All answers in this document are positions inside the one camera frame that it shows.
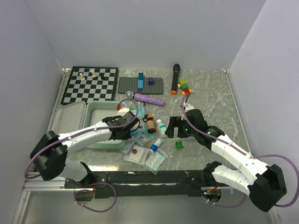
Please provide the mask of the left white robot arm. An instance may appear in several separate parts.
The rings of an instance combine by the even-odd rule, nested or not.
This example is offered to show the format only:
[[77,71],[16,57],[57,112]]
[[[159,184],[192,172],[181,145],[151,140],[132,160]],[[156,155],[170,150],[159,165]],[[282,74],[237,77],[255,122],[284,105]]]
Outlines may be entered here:
[[40,139],[32,153],[33,163],[44,181],[58,176],[73,179],[83,188],[90,186],[92,172],[84,162],[68,161],[78,150],[107,140],[127,140],[139,119],[132,112],[106,117],[95,125],[74,132],[56,134],[49,131]]

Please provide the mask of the white green-label bottle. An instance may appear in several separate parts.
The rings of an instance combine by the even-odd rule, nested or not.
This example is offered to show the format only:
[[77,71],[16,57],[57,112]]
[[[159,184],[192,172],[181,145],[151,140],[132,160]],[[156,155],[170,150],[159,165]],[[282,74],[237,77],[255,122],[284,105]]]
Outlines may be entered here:
[[166,128],[165,124],[161,121],[161,119],[157,119],[156,123],[157,123],[157,127],[158,127],[161,137],[166,138],[167,135],[165,134],[165,132],[166,132],[167,128]]

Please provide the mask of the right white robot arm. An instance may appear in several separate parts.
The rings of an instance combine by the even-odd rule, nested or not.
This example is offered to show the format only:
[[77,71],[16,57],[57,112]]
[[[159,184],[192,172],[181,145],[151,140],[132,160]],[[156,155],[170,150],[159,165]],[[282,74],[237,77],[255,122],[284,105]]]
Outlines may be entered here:
[[200,110],[191,109],[182,116],[171,116],[165,134],[173,138],[193,137],[200,145],[220,155],[234,169],[220,162],[207,164],[204,181],[209,186],[223,183],[245,195],[260,210],[268,212],[287,193],[282,169],[262,162],[235,144],[221,129],[210,126]]

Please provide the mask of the brown orange-cap medicine bottle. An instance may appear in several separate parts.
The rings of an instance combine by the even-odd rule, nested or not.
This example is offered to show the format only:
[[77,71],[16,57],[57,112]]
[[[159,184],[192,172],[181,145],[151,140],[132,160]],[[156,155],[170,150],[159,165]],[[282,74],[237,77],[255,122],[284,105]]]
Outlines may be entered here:
[[147,114],[146,115],[146,125],[147,125],[147,131],[148,133],[155,133],[156,132],[156,127],[155,127],[155,122],[153,119],[152,115]]

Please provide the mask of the white gauze packet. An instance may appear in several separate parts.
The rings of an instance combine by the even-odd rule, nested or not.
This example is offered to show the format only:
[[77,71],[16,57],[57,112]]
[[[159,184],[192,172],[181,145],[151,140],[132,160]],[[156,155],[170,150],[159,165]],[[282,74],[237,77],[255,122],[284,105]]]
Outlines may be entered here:
[[[136,149],[137,154],[132,154],[132,150]],[[147,148],[134,145],[133,148],[124,155],[125,161],[130,161],[139,165],[143,165],[145,163],[145,159],[147,157],[147,154],[149,153],[149,150]]]

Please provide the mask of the mint green medicine case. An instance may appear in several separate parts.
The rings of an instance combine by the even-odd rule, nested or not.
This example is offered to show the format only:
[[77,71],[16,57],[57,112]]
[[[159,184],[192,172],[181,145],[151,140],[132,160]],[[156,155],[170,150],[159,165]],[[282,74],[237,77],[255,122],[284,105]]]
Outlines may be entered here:
[[62,106],[56,111],[50,130],[56,134],[77,131],[95,125],[106,117],[118,115],[116,101],[83,101]]

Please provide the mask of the blue white bandage roll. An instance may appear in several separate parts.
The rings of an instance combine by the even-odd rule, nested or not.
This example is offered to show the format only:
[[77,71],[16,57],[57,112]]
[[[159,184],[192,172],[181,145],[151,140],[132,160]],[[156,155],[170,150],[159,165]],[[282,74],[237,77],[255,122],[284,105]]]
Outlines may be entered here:
[[162,139],[157,139],[157,140],[150,146],[149,151],[150,151],[151,153],[156,152],[163,142],[164,142],[164,141],[163,141]]

